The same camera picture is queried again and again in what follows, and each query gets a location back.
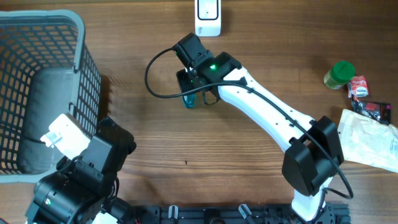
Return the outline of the blue mouthwash bottle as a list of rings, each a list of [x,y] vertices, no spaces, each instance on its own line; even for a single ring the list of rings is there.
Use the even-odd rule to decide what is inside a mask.
[[[187,109],[192,109],[195,107],[195,100],[196,100],[196,95],[191,94],[191,95],[186,95],[182,97],[183,104]]]

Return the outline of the green lid jar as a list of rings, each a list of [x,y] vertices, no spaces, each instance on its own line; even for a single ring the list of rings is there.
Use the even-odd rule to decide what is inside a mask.
[[[338,90],[355,75],[356,70],[352,63],[339,61],[325,74],[323,81],[329,89]]]

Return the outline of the red tissue pack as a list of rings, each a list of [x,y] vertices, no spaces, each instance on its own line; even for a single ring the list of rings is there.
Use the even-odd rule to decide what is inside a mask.
[[[354,76],[348,83],[348,97],[365,97],[369,95],[368,84],[364,76]]]

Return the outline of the beige plastic pouch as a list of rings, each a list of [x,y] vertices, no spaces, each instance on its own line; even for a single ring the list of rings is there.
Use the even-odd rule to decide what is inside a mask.
[[[397,127],[343,110],[338,135],[347,161],[397,172]]]

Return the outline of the black red packaged item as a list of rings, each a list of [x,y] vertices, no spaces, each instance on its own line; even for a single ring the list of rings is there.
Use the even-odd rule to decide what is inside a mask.
[[[360,101],[357,97],[351,97],[351,105],[355,113],[361,114],[381,124],[391,123],[391,109],[389,103],[379,103],[371,101]]]

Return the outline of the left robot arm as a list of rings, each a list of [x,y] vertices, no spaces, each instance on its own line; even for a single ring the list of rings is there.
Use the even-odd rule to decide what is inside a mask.
[[[28,223],[135,223],[131,206],[118,198],[117,173],[136,148],[129,131],[106,117],[88,138],[72,115],[61,114],[40,139],[64,157],[35,185]]]

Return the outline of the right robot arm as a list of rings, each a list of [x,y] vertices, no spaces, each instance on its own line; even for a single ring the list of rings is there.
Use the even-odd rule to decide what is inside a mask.
[[[189,33],[172,50],[184,69],[177,73],[182,93],[210,91],[241,110],[264,129],[284,153],[282,174],[294,188],[293,211],[303,221],[316,220],[325,207],[325,194],[343,161],[336,124],[318,121],[274,96],[226,52],[214,56]]]

